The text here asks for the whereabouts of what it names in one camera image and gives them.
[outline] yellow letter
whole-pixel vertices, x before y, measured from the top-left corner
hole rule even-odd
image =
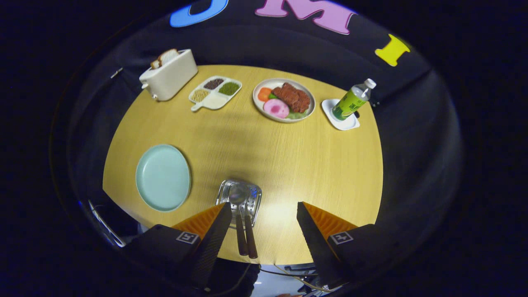
[[[374,52],[390,66],[396,66],[401,55],[405,52],[411,52],[411,50],[392,34],[389,34],[389,37],[391,41],[383,49],[377,49]]]

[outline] blue letter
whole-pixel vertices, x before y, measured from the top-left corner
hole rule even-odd
[[[211,6],[204,12],[191,15],[191,6],[186,6],[171,14],[172,27],[185,27],[192,24],[200,23],[208,18],[219,14],[228,5],[228,0],[211,0]]]

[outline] steak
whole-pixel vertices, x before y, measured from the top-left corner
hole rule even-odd
[[[277,87],[271,92],[284,101],[294,113],[303,113],[310,105],[310,97],[287,82],[282,85],[282,88]]]

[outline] bottle cap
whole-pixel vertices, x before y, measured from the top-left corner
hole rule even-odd
[[[366,81],[365,81],[365,85],[371,89],[375,88],[376,87],[376,83],[370,79],[370,78],[367,78]]]

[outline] utensil handle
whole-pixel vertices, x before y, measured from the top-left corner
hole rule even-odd
[[[248,255],[248,244],[246,243],[246,236],[244,235],[244,227],[242,226],[242,216],[237,211],[237,241],[238,241],[238,253],[241,256]]]
[[[203,104],[201,102],[196,103],[193,107],[191,107],[191,111],[192,112],[197,111],[198,109],[200,109],[200,107],[202,107],[202,105]]]
[[[248,252],[250,259],[258,258],[257,246],[255,245],[255,237],[253,236],[253,227],[251,226],[251,218],[246,215],[244,217],[246,223],[246,238],[248,240]]]

